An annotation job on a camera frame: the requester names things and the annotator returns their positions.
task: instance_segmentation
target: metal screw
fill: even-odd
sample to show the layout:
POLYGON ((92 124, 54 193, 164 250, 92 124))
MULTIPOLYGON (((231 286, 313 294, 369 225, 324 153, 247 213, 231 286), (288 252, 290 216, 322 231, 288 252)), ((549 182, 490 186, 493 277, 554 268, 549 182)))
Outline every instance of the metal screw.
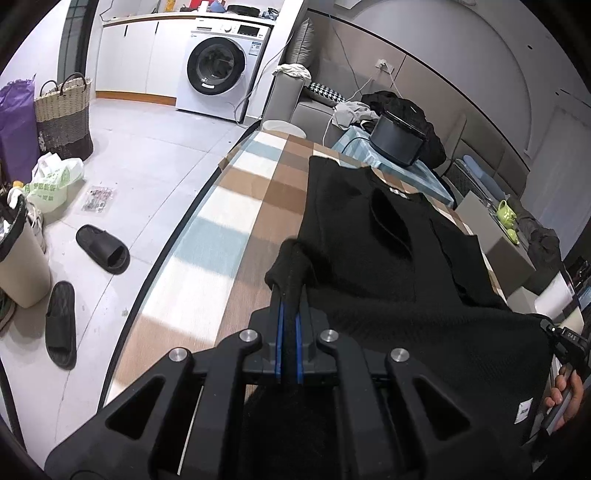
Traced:
POLYGON ((410 353, 404 348, 395 348, 390 352, 390 356, 395 362, 405 362, 410 358, 410 353))
POLYGON ((324 330, 320 334, 320 339, 327 343, 336 342, 339 339, 339 332, 334 330, 324 330))
POLYGON ((168 353, 168 358, 170 358, 173 362, 182 362, 187 358, 187 349, 181 347, 173 348, 168 353))
POLYGON ((258 333, 255 330, 247 328, 246 330, 241 331, 239 336, 240 340, 243 342, 254 342, 258 337, 258 333))

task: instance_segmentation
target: purple bag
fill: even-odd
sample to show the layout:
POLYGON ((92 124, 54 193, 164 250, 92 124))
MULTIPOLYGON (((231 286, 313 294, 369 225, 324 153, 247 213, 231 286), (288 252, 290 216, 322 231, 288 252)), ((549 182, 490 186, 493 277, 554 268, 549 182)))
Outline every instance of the purple bag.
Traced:
POLYGON ((34 97, 34 79, 15 80, 0 90, 0 161, 10 183, 29 183, 40 156, 34 97))

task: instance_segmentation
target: countertop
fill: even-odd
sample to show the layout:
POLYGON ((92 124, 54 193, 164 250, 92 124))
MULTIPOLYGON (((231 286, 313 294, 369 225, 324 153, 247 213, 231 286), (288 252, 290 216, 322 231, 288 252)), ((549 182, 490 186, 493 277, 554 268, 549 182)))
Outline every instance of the countertop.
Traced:
POLYGON ((212 12, 199 13, 195 10, 193 12, 168 12, 161 14, 136 15, 134 17, 113 18, 107 22, 103 22, 103 27, 111 27, 113 25, 144 22, 150 20, 173 20, 176 18, 227 18, 229 20, 240 20, 258 25, 269 25, 271 27, 275 26, 275 20, 268 20, 266 18, 247 17, 246 15, 236 14, 215 14, 212 12))

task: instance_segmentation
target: washing machine control panel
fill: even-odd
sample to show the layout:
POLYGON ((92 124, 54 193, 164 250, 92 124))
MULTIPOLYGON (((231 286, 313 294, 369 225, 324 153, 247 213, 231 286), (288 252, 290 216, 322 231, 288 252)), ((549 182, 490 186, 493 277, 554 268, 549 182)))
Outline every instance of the washing machine control panel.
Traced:
POLYGON ((265 38, 269 27, 241 23, 218 18, 198 18, 192 33, 209 32, 212 34, 237 35, 247 38, 265 38))

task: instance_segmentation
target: black slipper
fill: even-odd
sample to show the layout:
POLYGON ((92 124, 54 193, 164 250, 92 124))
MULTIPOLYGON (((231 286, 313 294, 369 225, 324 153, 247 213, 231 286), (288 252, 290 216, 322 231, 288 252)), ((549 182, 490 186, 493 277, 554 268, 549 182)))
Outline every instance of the black slipper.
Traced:
POLYGON ((71 370, 76 364, 76 313, 74 287, 70 282, 56 283, 49 298, 45 318, 45 346, 53 362, 71 370))
POLYGON ((121 240, 94 225, 80 227, 76 241, 92 260, 113 275, 129 267, 129 249, 121 240))

